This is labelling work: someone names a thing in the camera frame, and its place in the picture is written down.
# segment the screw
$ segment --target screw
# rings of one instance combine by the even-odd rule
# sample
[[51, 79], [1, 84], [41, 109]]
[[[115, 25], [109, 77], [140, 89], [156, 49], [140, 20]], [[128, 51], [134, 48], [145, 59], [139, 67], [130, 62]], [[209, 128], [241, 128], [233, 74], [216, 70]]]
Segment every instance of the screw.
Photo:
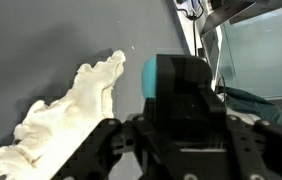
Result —
[[188, 173], [188, 174], [184, 175], [183, 179], [184, 180], [198, 180], [198, 177], [194, 174]]
[[72, 176], [68, 176], [68, 177], [64, 178], [63, 180], [75, 180], [75, 178], [72, 177]]
[[264, 178], [260, 176], [259, 174], [252, 174], [250, 176], [250, 180], [264, 180]]
[[269, 123], [268, 121], [262, 121], [262, 124], [263, 124], [263, 125], [266, 125], [266, 126], [269, 126], [269, 125], [270, 125], [270, 123]]
[[230, 116], [230, 119], [236, 121], [238, 118], [236, 116]]
[[109, 124], [110, 124], [110, 125], [114, 125], [114, 124], [115, 124], [115, 121], [110, 120], [110, 121], [109, 121]]
[[139, 117], [138, 117], [138, 120], [139, 120], [139, 121], [143, 121], [143, 120], [144, 120], [144, 117], [143, 117], [143, 116], [139, 116]]

